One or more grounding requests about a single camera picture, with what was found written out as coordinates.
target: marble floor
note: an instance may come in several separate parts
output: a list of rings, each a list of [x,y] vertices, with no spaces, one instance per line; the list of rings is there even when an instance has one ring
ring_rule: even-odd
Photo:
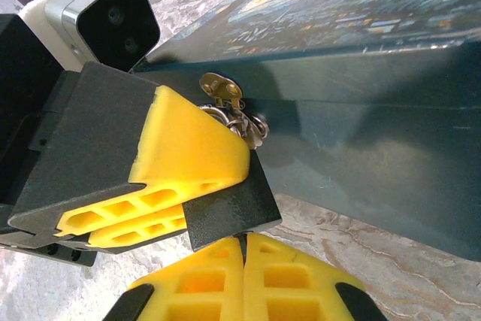
[[[223,0],[150,0],[161,43]],[[470,262],[276,194],[283,223],[269,235],[362,280],[390,320],[481,319],[481,263]],[[78,268],[0,250],[0,319],[101,319],[139,277],[191,253],[186,235]]]

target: camera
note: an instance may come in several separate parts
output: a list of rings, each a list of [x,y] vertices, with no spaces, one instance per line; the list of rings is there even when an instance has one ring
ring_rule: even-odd
[[[129,71],[157,44],[148,0],[48,0],[45,17],[81,63]]]

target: screw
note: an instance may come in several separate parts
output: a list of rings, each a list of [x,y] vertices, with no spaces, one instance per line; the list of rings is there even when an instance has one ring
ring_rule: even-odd
[[[239,94],[239,89],[234,84],[228,84],[227,85],[227,91],[231,93],[232,95],[237,95]]]
[[[208,84],[202,84],[201,88],[207,94],[212,94],[212,88],[210,88],[210,86]]]

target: camera lens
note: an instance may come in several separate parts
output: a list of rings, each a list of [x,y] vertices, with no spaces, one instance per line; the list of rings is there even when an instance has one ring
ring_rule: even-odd
[[[108,21],[114,24],[115,26],[119,26],[123,23],[124,13],[123,10],[113,5],[108,10]]]
[[[126,49],[127,53],[134,54],[137,52],[138,44],[133,37],[128,37],[124,42],[124,48]]]

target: yellow plastic block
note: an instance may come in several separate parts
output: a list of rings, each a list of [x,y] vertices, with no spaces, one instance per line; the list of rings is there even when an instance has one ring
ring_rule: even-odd
[[[182,205],[178,204],[98,229],[90,234],[89,245],[100,248],[127,247],[186,227]]]
[[[242,321],[239,241],[225,238],[133,283],[154,286],[138,321]]]
[[[264,235],[247,236],[244,320],[353,320],[336,283],[364,287],[354,276]]]
[[[117,237],[125,236],[127,243],[157,237],[153,234],[158,232],[151,234],[144,229],[156,217],[157,224],[164,224],[163,213],[158,211],[242,182],[249,172],[249,157],[241,137],[172,89],[160,86],[147,114],[128,179],[146,187],[65,212],[57,236],[94,232],[95,245],[109,247],[124,245],[113,241]]]

